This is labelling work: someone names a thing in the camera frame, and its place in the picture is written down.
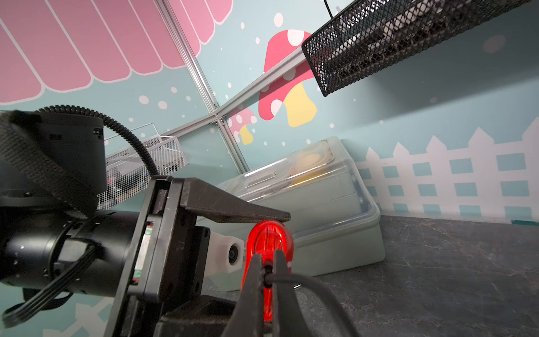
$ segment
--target red mushroom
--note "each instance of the red mushroom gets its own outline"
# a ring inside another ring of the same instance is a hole
[[[284,59],[309,36],[307,32],[293,29],[275,34],[268,43],[264,71],[268,71]],[[305,93],[303,81],[313,77],[313,72],[305,61],[264,88],[260,92],[258,102],[260,117],[264,120],[272,119],[284,104],[288,114],[288,124],[291,127],[312,121],[316,114],[316,106]]]
[[[257,117],[249,108],[244,108],[243,105],[240,105],[232,111],[232,116],[226,122],[229,124],[230,131],[237,143],[240,142],[240,136],[243,145],[253,142],[253,135],[247,129],[247,125],[255,124]]]

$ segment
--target white picket fence illustration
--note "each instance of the white picket fence illustration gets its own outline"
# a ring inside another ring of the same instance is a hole
[[[102,337],[105,333],[107,322],[99,317],[99,312],[112,305],[113,298],[104,297],[95,306],[77,303],[75,306],[75,323],[64,331],[43,329],[43,337],[71,337],[81,328],[84,328],[89,337]]]
[[[524,153],[526,169],[498,171],[496,156]],[[470,158],[473,173],[452,174],[450,160]],[[429,162],[432,175],[415,176],[412,164]],[[372,179],[364,180],[374,186],[375,201],[384,211],[394,211],[393,204],[406,204],[410,213],[424,213],[424,204],[440,205],[442,215],[460,215],[460,205],[480,206],[481,216],[505,218],[505,207],[530,207],[532,218],[539,219],[539,118],[522,135],[522,141],[495,144],[481,128],[477,128],[468,148],[447,150],[435,136],[427,152],[410,155],[397,143],[393,158],[380,159],[369,147],[366,161],[356,163],[358,169],[369,169]],[[396,166],[398,177],[385,178],[383,167]],[[528,181],[529,196],[502,196],[501,182]],[[457,196],[455,183],[475,183],[477,197]],[[436,197],[419,195],[418,184],[434,184]],[[390,196],[388,186],[401,185],[404,196]]]

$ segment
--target black strap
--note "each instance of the black strap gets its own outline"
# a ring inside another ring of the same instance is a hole
[[[17,110],[0,114],[0,155],[28,179],[71,206],[74,211],[69,215],[81,219],[91,217],[98,198],[90,188],[13,129],[12,123],[24,125],[38,121],[32,116]]]
[[[60,306],[62,301],[64,303],[67,302],[72,294],[60,299],[54,298],[64,291],[69,283],[75,281],[94,262],[95,251],[95,246],[89,246],[75,263],[69,266],[59,277],[55,278],[31,299],[4,311],[2,313],[4,327],[11,328],[17,326],[28,321],[40,310],[44,310],[44,308],[53,309]]]

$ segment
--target dark countertop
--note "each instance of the dark countertop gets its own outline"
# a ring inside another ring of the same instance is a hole
[[[364,336],[539,336],[539,227],[382,216],[386,259],[320,276]],[[236,299],[205,283],[203,293]],[[305,321],[339,336],[297,290]]]

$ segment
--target translucent plastic box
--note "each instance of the translucent plastic box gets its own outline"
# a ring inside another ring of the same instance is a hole
[[[294,238],[292,271],[316,276],[379,262],[385,251],[380,211],[337,137],[219,185],[246,201],[288,211]],[[212,232],[247,240],[253,224],[199,218]],[[211,277],[222,291],[240,288],[243,270]]]

